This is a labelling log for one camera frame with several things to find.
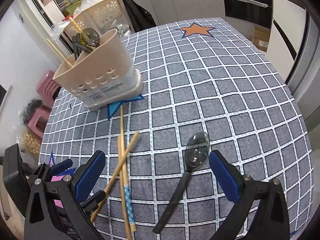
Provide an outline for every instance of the oven door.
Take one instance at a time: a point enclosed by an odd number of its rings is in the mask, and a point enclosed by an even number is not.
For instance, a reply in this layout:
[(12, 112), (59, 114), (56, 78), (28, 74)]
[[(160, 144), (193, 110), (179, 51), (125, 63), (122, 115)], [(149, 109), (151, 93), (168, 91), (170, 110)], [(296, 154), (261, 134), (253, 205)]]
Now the oven door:
[(226, 17), (271, 28), (272, 0), (224, 0)]

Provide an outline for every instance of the tablecloth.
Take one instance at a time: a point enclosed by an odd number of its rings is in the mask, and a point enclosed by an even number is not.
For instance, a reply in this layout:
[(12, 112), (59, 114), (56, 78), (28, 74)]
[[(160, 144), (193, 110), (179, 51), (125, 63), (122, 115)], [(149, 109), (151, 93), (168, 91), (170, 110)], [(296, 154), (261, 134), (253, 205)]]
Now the tablecloth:
[[(213, 27), (210, 36), (187, 36), (178, 28)], [(161, 25), (123, 39), (144, 79), (145, 100), (124, 104), (128, 144), (140, 139), (128, 158), (134, 239), (209, 239), (225, 220), (229, 202), (208, 162), (193, 172), (178, 208), (161, 235), (152, 232), (185, 169), (184, 149), (196, 131), (209, 134), (211, 148), (256, 180), (278, 178), (287, 199), (291, 232), (310, 216), (313, 165), (299, 108), (277, 71), (260, 51), (221, 18)], [(118, 162), (119, 111), (107, 119), (102, 108), (89, 112), (62, 89), (55, 101), (40, 162), (71, 158), (74, 167), (95, 150), (106, 167), (93, 193), (104, 189)], [(239, 235), (245, 235), (258, 201)], [(95, 222), (105, 239), (125, 239), (119, 182)]]

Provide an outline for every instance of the checkered tablecloth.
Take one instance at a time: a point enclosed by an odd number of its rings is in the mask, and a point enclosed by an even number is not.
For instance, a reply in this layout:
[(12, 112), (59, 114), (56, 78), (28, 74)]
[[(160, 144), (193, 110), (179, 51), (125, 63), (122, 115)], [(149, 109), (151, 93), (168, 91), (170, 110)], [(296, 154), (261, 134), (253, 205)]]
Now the checkered tablecloth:
[[(196, 22), (214, 37), (183, 38), (175, 30)], [(257, 48), (221, 18), (158, 26), (123, 39), (144, 79), (145, 100), (124, 105), (125, 134), (140, 139), (128, 158), (135, 240), (207, 240), (230, 212), (208, 163), (193, 172), (188, 189), (161, 235), (152, 232), (185, 169), (184, 149), (196, 131), (210, 136), (228, 162), (254, 179), (278, 178), (287, 199), (291, 232), (310, 216), (313, 165), (301, 113), (288, 87)], [(107, 164), (93, 193), (104, 189), (117, 160), (119, 111), (89, 112), (62, 89), (52, 109), (40, 162), (71, 158), (74, 167), (95, 150)], [(258, 201), (239, 232), (245, 235)], [(105, 239), (125, 239), (119, 182), (95, 222)]]

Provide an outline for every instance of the pink plastic chair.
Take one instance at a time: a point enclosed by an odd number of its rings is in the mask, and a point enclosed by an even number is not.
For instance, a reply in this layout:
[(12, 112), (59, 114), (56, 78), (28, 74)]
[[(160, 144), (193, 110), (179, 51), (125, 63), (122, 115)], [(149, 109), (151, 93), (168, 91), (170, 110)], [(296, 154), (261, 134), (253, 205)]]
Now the pink plastic chair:
[(57, 97), (57, 91), (61, 88), (61, 86), (52, 79), (53, 76), (54, 73), (51, 70), (48, 70), (36, 87), (37, 93), (41, 96), (44, 104), (49, 108), (53, 107), (54, 100)]
[(28, 127), (32, 130), (37, 136), (43, 138), (45, 126), (49, 120), (50, 111), (45, 108), (38, 107), (28, 123)]

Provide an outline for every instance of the metal bolt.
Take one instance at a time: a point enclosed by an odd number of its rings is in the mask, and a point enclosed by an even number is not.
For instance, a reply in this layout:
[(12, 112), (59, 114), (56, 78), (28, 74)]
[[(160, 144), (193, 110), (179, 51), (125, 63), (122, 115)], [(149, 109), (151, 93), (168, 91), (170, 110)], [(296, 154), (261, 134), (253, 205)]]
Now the metal bolt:
[(72, 179), (71, 175), (66, 175), (66, 176), (63, 177), (64, 181), (70, 181), (71, 179)]
[(41, 179), (36, 179), (36, 180), (35, 180), (35, 184), (36, 184), (36, 185), (39, 185), (40, 183), (41, 183)]
[(273, 182), (273, 184), (275, 184), (275, 185), (279, 185), (279, 184), (280, 184), (279, 179), (273, 179), (272, 182)]
[(248, 174), (244, 174), (244, 175), (243, 175), (243, 178), (244, 178), (244, 180), (246, 180), (246, 181), (249, 181), (249, 180), (252, 179), (251, 176), (248, 175)]

